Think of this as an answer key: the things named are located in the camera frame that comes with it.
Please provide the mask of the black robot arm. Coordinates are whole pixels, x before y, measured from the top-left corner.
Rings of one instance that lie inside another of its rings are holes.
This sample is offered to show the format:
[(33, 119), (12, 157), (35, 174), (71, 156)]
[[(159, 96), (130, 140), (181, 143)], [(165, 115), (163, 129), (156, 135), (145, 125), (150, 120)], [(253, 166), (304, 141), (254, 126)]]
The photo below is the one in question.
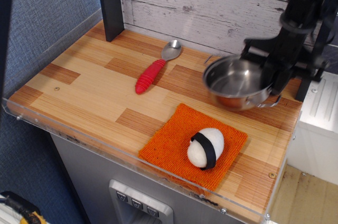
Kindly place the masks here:
[(281, 29), (271, 39), (245, 39), (242, 58), (261, 66), (261, 85), (278, 95), (291, 78), (320, 81), (322, 57), (337, 14), (337, 0), (288, 0)]

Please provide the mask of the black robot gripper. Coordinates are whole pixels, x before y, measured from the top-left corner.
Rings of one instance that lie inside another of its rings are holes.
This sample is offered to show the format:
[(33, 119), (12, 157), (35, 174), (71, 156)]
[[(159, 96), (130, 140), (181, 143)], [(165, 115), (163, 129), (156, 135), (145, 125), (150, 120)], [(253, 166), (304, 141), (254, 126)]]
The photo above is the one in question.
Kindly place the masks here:
[(304, 46), (308, 35), (313, 38), (313, 31), (295, 33), (282, 27), (272, 39), (245, 39), (241, 57), (260, 65), (262, 81), (271, 81), (271, 94), (279, 95), (291, 78), (322, 77), (314, 71), (325, 69), (325, 62), (319, 51)]

